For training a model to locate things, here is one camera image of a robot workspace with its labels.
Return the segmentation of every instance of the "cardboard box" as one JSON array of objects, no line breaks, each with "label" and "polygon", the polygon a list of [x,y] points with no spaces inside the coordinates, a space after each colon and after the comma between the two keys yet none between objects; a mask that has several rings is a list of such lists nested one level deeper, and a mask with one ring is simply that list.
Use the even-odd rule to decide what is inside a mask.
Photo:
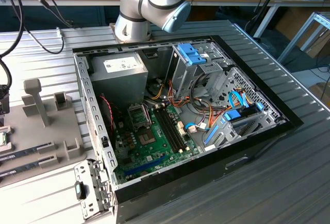
[{"label": "cardboard box", "polygon": [[[319,82],[319,83],[316,83],[314,84],[313,86],[311,86],[309,88],[309,90],[316,96],[318,97],[319,99],[321,98],[322,96],[322,93],[323,93],[323,89],[324,89],[324,85],[325,85],[325,82]],[[326,89],[325,89],[325,93],[323,95],[323,98],[322,98],[322,102],[327,105],[328,107],[330,107],[330,82],[328,83],[328,85],[326,86]]]}]

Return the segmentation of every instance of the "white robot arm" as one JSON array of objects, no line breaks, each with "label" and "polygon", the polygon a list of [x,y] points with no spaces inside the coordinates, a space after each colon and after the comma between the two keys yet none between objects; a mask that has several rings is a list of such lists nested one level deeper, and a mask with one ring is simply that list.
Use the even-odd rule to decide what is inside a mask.
[{"label": "white robot arm", "polygon": [[122,42],[150,39],[152,22],[166,32],[175,32],[186,21],[190,3],[185,0],[120,0],[115,35]]}]

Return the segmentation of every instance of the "ridged metal table surface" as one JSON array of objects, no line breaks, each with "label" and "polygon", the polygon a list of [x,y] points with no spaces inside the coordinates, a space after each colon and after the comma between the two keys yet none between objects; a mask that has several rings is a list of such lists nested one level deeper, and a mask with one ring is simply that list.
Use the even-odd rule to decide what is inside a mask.
[{"label": "ridged metal table surface", "polygon": [[[50,49],[59,49],[55,30],[35,32]],[[50,55],[24,34],[4,58],[12,70],[12,105],[22,104],[23,81],[38,77],[41,96],[66,91],[74,100],[79,127],[93,157],[79,100],[72,48],[116,43],[108,27],[65,29],[65,48]],[[303,120],[304,125],[258,160],[129,223],[330,223],[330,113],[270,55],[229,21],[186,23],[175,34],[153,27],[158,39],[220,35],[223,40]],[[0,51],[16,33],[0,34]],[[83,223],[74,191],[74,165],[0,188],[4,223]],[[112,223],[104,215],[91,223]]]}]

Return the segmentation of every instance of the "ram slot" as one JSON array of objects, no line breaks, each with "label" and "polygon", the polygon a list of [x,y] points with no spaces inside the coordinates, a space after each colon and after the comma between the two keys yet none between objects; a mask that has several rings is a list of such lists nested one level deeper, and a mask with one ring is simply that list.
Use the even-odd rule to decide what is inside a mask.
[{"label": "ram slot", "polygon": [[166,139],[169,141],[173,152],[177,153],[180,149],[186,149],[186,145],[183,143],[166,110],[156,110],[155,117],[157,118]]}]

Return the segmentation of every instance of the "motherboard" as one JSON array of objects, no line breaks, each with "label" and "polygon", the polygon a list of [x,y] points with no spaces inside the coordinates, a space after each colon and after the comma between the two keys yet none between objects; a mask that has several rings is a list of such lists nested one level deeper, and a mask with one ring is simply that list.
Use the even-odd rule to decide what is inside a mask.
[{"label": "motherboard", "polygon": [[[183,131],[172,105],[150,109],[140,106],[140,112],[137,109],[135,106],[133,114],[129,109],[129,118],[117,124],[115,155],[119,163],[114,172],[119,184],[200,153],[195,142]],[[136,122],[145,122],[145,126],[135,129]]]}]

